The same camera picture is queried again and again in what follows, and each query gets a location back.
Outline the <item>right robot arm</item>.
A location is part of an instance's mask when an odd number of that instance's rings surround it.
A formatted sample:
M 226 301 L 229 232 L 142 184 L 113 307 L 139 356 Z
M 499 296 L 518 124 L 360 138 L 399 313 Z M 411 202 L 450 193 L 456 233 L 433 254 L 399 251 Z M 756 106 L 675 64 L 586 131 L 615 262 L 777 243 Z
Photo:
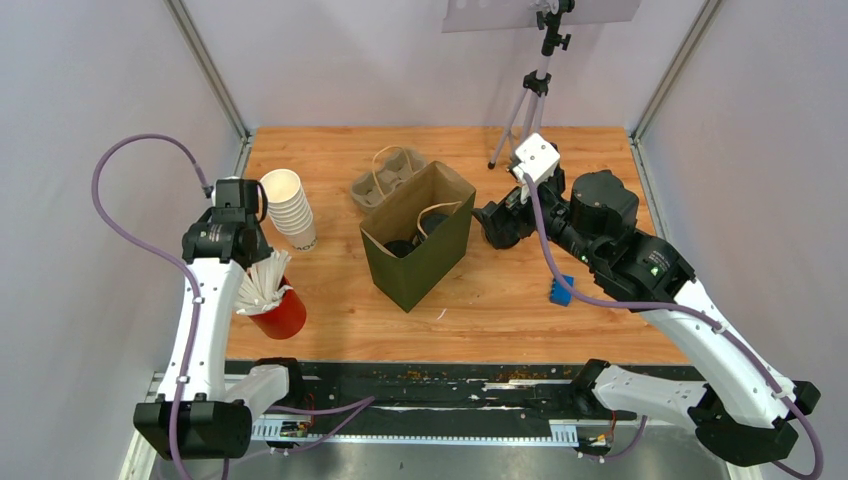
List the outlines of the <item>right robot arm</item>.
M 564 172 L 514 188 L 501 201 L 473 210 L 486 241 L 508 249 L 537 234 L 585 264 L 603 290 L 597 305 L 641 315 L 682 351 L 696 381 L 639 374 L 592 359 L 579 371 L 571 403 L 584 417 L 603 410 L 658 419 L 695 435 L 722 460 L 780 469 L 799 436 L 812 444 L 812 478 L 823 449 L 809 415 L 820 399 L 808 381 L 778 373 L 741 337 L 711 301 L 691 265 L 666 240 L 637 227 L 638 197 L 608 170 Z

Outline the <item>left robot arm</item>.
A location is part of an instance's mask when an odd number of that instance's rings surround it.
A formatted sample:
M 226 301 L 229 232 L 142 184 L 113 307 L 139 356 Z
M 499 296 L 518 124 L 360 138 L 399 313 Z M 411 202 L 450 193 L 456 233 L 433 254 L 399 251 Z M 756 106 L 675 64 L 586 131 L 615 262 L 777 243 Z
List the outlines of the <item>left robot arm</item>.
M 155 399 L 137 404 L 133 415 L 135 429 L 166 460 L 240 458 L 270 407 L 293 413 L 305 403 L 294 358 L 260 359 L 241 381 L 225 384 L 238 290 L 247 270 L 272 254 L 260 225 L 266 198 L 256 180 L 221 179 L 212 206 L 182 237 L 176 265 L 186 290 L 170 364 Z

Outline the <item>green paper bag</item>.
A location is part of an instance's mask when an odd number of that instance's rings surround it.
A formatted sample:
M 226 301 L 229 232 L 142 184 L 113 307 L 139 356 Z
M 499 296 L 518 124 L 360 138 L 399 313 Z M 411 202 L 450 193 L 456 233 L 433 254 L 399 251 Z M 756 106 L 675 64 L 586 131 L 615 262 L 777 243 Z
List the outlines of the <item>green paper bag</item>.
M 475 187 L 441 161 L 431 161 L 368 213 L 359 225 L 374 285 L 410 312 L 465 256 Z M 425 241 L 417 240 L 424 215 L 449 215 Z M 396 258 L 383 244 L 411 240 L 417 248 Z

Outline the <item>black plastic cup lid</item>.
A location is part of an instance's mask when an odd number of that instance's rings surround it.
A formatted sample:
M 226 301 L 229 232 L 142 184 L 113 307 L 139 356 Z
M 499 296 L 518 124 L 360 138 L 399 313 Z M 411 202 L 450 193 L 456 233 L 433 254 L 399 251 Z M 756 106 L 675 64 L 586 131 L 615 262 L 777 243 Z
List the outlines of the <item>black plastic cup lid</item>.
M 405 258 L 411 254 L 417 245 L 411 240 L 392 240 L 383 244 L 383 247 L 396 258 Z

